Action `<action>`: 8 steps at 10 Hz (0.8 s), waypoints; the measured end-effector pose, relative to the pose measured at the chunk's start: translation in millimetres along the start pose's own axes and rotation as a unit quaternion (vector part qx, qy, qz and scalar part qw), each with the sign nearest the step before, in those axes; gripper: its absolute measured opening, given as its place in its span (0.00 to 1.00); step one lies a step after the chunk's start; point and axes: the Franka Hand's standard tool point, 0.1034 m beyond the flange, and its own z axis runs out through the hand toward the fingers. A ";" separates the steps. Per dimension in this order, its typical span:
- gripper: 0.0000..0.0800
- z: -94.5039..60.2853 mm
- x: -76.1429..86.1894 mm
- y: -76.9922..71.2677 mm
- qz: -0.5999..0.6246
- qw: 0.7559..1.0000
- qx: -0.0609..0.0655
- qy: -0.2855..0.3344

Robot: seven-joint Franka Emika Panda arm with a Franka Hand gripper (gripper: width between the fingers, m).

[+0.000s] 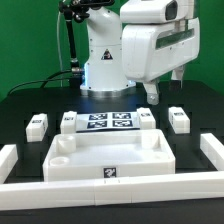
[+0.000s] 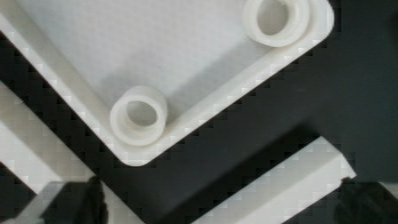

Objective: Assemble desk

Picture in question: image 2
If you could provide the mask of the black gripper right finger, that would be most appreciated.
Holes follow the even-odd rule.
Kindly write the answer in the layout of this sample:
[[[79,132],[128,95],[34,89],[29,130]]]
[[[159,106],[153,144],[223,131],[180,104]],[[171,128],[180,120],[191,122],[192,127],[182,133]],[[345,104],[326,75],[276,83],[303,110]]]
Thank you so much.
[[[343,180],[335,223],[398,224],[398,183]]]

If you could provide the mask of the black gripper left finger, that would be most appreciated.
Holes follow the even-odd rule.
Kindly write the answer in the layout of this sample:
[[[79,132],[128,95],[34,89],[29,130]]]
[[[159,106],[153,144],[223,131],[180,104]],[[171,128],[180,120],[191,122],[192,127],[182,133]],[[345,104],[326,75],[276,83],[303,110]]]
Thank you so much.
[[[45,224],[107,224],[109,209],[100,178],[68,182],[41,214]]]

